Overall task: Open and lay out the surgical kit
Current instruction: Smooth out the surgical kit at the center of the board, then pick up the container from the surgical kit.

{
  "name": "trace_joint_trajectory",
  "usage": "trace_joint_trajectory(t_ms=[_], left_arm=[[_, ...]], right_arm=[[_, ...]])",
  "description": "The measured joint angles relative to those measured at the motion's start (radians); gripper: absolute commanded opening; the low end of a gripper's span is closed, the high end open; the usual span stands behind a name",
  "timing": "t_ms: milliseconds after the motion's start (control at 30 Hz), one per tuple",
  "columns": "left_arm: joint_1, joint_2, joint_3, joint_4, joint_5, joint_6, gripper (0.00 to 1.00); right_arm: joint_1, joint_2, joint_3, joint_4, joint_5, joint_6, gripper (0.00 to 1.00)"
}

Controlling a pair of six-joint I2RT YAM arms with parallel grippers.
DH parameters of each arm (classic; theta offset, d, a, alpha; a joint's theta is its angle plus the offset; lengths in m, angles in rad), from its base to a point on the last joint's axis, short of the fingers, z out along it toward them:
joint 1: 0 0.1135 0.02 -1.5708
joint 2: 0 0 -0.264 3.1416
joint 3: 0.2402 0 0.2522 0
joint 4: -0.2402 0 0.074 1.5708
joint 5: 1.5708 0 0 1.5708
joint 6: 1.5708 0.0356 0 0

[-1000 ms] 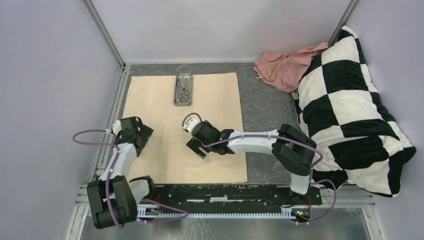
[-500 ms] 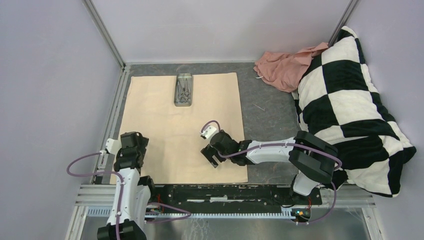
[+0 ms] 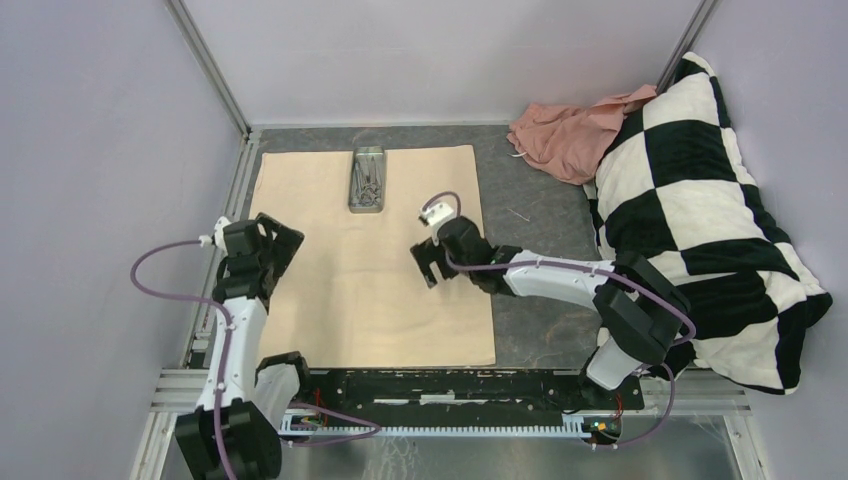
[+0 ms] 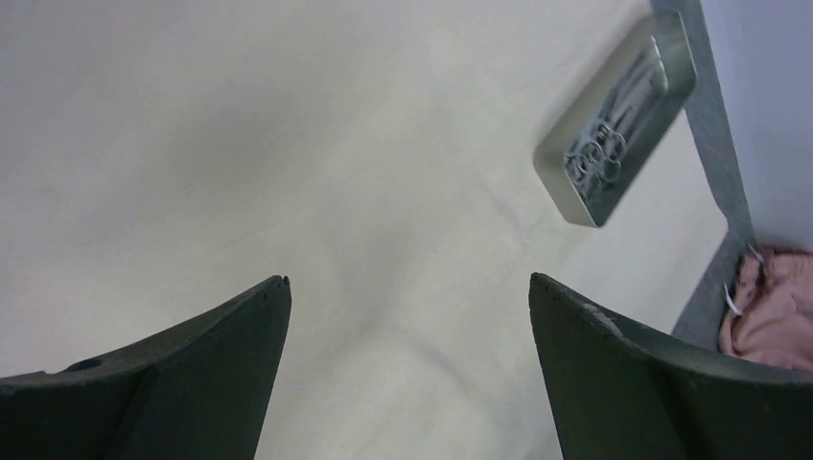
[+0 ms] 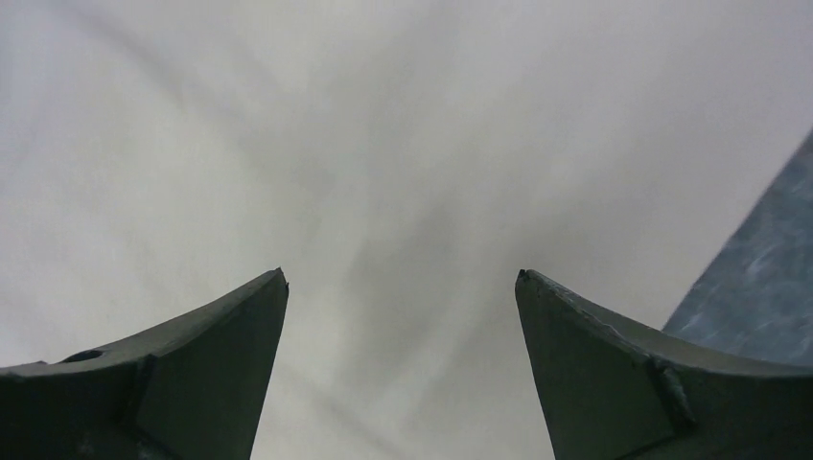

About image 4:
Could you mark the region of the beige cloth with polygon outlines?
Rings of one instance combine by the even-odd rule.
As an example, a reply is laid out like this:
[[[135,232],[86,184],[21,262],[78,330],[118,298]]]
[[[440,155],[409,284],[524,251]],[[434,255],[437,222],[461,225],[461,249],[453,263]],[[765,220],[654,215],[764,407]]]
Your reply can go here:
[[[263,459],[558,456],[545,272],[670,331],[727,232],[685,115],[602,228],[536,174],[643,1],[5,1],[1,372],[286,275]]]

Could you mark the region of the metal surgical instrument tray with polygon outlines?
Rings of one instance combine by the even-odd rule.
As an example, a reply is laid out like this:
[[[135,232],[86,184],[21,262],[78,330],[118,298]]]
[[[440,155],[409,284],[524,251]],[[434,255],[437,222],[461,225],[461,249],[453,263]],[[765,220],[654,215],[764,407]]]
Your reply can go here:
[[[678,11],[633,23],[535,149],[534,168],[565,221],[606,224],[696,81]]]

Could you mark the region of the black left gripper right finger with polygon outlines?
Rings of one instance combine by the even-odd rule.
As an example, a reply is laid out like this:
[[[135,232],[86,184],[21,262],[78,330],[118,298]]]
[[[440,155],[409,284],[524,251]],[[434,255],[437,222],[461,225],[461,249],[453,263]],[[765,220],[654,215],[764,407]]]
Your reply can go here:
[[[712,352],[552,277],[530,322],[567,459],[808,459],[812,377]]]

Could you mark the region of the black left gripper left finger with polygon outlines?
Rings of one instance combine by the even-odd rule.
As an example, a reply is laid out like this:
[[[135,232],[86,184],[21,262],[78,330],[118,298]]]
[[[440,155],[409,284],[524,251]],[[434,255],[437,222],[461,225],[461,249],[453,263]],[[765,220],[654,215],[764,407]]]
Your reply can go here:
[[[290,323],[290,280],[57,373],[1,381],[5,459],[251,459]]]

